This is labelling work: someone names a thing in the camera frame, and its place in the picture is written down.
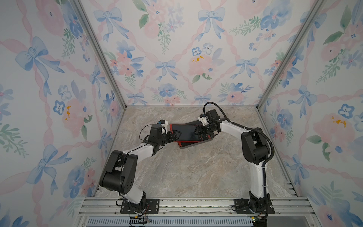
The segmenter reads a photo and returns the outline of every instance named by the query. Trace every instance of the enclosure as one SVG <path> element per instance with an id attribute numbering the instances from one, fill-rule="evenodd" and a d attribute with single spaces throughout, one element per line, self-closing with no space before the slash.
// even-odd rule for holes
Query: enclosure
<path id="1" fill-rule="evenodd" d="M 4 0 L 0 18 L 0 226 L 129 226 L 99 187 L 110 153 L 208 101 L 274 144 L 270 226 L 363 226 L 362 0 Z M 250 220 L 224 132 L 167 144 L 134 184 L 160 199 L 146 226 Z"/>

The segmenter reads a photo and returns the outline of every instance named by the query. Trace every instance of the black mounting plate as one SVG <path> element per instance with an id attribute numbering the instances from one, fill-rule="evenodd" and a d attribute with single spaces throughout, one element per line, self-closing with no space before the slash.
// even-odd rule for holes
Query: black mounting plate
<path id="1" fill-rule="evenodd" d="M 235 209 L 237 210 L 237 214 L 255 214 L 252 211 L 250 211 L 249 208 L 240 209 L 241 207 L 248 206 L 249 199 L 234 199 L 233 201 L 234 201 Z M 274 214 L 275 210 L 273 207 L 270 207 L 270 205 L 271 205 L 271 201 L 269 200 L 268 212 L 269 212 L 269 214 Z"/>
<path id="2" fill-rule="evenodd" d="M 146 199 L 146 212 L 145 214 L 158 214 L 159 213 L 160 199 Z M 120 214 L 139 214 L 140 211 L 136 210 L 125 199 L 122 201 Z"/>

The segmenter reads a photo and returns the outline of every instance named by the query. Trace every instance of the smartphone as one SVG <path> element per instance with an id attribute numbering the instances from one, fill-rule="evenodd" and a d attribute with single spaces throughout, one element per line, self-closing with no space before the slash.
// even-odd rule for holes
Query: smartphone
<path id="1" fill-rule="evenodd" d="M 179 139 L 176 142 L 200 142 L 203 141 L 203 136 L 199 130 L 200 125 L 187 125 L 187 124 L 170 124 L 170 131 L 173 130 L 180 132 Z"/>

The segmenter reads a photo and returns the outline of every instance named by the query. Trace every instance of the pink flower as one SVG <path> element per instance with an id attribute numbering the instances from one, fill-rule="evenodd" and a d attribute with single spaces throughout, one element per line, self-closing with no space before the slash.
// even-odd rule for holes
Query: pink flower
<path id="1" fill-rule="evenodd" d="M 271 66 L 275 66 L 276 68 L 280 65 L 280 60 L 275 60 L 275 63 L 273 63 Z"/>
<path id="2" fill-rule="evenodd" d="M 208 75 L 212 77 L 214 71 L 212 58 L 207 55 L 200 55 L 198 57 L 192 58 L 192 60 L 189 62 L 188 74 L 191 76 L 202 76 L 202 74 L 205 73 L 206 77 L 208 77 Z"/>
<path id="3" fill-rule="evenodd" d="M 342 47 L 341 42 L 329 43 L 321 51 L 321 59 L 323 61 L 329 61 L 329 60 L 335 58 L 340 53 L 341 47 Z"/>
<path id="4" fill-rule="evenodd" d="M 228 102 L 239 103 L 243 101 L 243 94 L 241 92 L 232 92 L 227 96 Z"/>
<path id="5" fill-rule="evenodd" d="M 116 117 L 118 111 L 120 109 L 120 106 L 116 101 L 112 101 L 110 104 L 110 114 L 112 117 Z"/>
<path id="6" fill-rule="evenodd" d="M 352 49 L 354 45 L 363 40 L 363 25 L 358 22 L 356 25 L 350 24 L 345 29 L 345 34 L 341 37 L 341 42 L 344 43 L 345 48 Z"/>
<path id="7" fill-rule="evenodd" d="M 55 1 L 36 0 L 38 18 L 52 35 L 63 36 L 64 20 L 59 5 Z"/>
<path id="8" fill-rule="evenodd" d="M 87 195 L 88 189 L 90 188 L 90 185 L 88 183 L 84 183 L 82 185 L 82 192 L 81 195 Z"/>
<path id="9" fill-rule="evenodd" d="M 326 205 L 319 206 L 318 216 L 324 227 L 343 227 L 345 226 L 339 215 Z"/>
<path id="10" fill-rule="evenodd" d="M 135 72 L 135 69 L 130 65 L 130 62 L 124 62 L 120 65 L 120 75 L 131 76 Z"/>
<path id="11" fill-rule="evenodd" d="M 282 142 L 285 139 L 285 130 L 281 128 L 280 124 L 275 124 L 273 128 L 276 133 L 275 138 L 279 138 L 280 142 Z"/>
<path id="12" fill-rule="evenodd" d="M 166 10 L 161 3 L 151 2 L 151 6 L 147 6 L 147 12 L 149 13 L 149 19 L 151 21 L 164 22 L 164 16 L 166 14 Z"/>
<path id="13" fill-rule="evenodd" d="M 94 170 L 93 168 L 90 168 L 85 175 L 85 182 L 90 183 L 92 181 L 92 178 L 95 175 L 95 173 L 96 173 L 96 170 Z"/>
<path id="14" fill-rule="evenodd" d="M 116 60 L 110 60 L 111 61 L 111 64 L 110 66 L 113 67 L 113 66 L 117 66 L 117 61 Z"/>
<path id="15" fill-rule="evenodd" d="M 89 103 L 84 100 L 79 102 L 73 98 L 69 100 L 64 111 L 62 117 L 64 127 L 72 132 L 73 137 L 78 137 L 84 124 L 84 118 L 88 119 L 88 115 L 90 115 Z"/>
<path id="16" fill-rule="evenodd" d="M 155 21 L 150 21 L 149 23 L 145 24 L 145 35 L 148 38 L 156 38 L 159 33 L 159 26 Z"/>
<path id="17" fill-rule="evenodd" d="M 267 6 L 268 0 L 244 0 L 238 1 L 237 11 L 245 19 L 260 14 Z"/>
<path id="18" fill-rule="evenodd" d="M 124 64 L 126 64 L 126 63 L 130 63 L 130 62 L 131 62 L 131 58 L 128 58 L 128 57 L 127 57 L 127 53 L 126 53 L 126 51 L 125 51 L 123 54 L 121 54 L 121 53 L 117 53 L 117 55 L 118 55 L 118 58 L 117 58 L 117 61 L 118 61 L 118 62 L 122 62 L 122 63 L 124 63 Z"/>
<path id="19" fill-rule="evenodd" d="M 180 103 L 180 98 L 178 96 L 172 96 L 172 97 L 168 97 L 166 99 L 164 99 L 166 104 L 170 104 L 171 106 L 173 106 L 174 104 Z"/>
<path id="20" fill-rule="evenodd" d="M 329 144 L 325 152 L 330 152 L 330 159 L 345 161 L 347 156 L 353 154 L 348 145 L 354 140 L 355 131 L 344 117 L 335 113 L 327 114 L 320 122 L 314 123 L 313 129 L 324 143 Z"/>

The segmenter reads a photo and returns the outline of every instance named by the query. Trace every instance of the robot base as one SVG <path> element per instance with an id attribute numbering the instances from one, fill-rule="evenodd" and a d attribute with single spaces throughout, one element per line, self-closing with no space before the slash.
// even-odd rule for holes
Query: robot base
<path id="1" fill-rule="evenodd" d="M 125 199 L 122 201 L 120 214 L 158 214 L 159 199 L 147 199 L 145 192 L 139 204 L 131 204 Z"/>

